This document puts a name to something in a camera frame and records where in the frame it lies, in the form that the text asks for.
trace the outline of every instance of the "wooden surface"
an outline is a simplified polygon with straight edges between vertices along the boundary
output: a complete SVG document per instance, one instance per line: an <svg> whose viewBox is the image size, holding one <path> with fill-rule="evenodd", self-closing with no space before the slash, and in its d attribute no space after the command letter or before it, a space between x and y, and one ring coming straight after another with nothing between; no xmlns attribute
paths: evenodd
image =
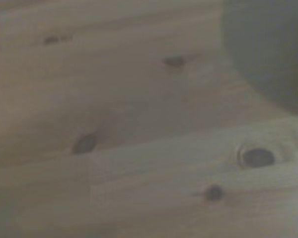
<svg viewBox="0 0 298 238"><path fill-rule="evenodd" d="M0 1L0 238L298 238L298 117L237 71L224 2L28 3Z"/></svg>

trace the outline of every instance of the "wood grain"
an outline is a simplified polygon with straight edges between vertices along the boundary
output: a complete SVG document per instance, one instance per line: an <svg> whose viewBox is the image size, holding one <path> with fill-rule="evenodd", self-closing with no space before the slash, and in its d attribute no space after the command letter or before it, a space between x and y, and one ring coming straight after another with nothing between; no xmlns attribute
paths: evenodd
<svg viewBox="0 0 298 238"><path fill-rule="evenodd" d="M0 237L298 238L298 117L245 83L223 5L0 2Z"/></svg>

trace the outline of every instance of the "wood plank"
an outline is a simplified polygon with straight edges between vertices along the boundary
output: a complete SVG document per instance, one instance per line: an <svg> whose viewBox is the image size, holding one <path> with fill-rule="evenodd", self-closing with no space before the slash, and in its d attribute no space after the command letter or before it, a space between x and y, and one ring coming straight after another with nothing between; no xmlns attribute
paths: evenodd
<svg viewBox="0 0 298 238"><path fill-rule="evenodd" d="M0 237L298 237L298 117L224 45L250 6L0 2Z"/></svg>

